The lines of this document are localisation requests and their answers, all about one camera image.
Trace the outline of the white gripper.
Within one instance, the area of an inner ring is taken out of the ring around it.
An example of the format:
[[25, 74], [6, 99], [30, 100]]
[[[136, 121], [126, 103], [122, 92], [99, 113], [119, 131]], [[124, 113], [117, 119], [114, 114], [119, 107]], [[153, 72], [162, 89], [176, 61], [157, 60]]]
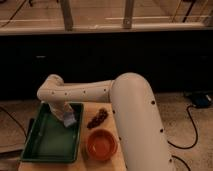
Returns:
[[50, 102], [49, 103], [50, 110], [52, 114], [59, 120], [63, 121], [63, 117], [65, 113], [73, 114], [74, 110], [72, 107], [66, 102]]

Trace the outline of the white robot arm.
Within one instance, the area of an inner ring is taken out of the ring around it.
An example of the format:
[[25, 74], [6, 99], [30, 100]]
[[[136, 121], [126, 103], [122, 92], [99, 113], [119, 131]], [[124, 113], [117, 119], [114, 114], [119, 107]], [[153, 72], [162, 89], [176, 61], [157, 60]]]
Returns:
[[51, 74], [37, 97], [49, 104], [57, 119], [69, 102], [109, 103], [127, 171], [176, 171], [154, 93], [143, 76], [128, 72], [113, 80], [66, 83]]

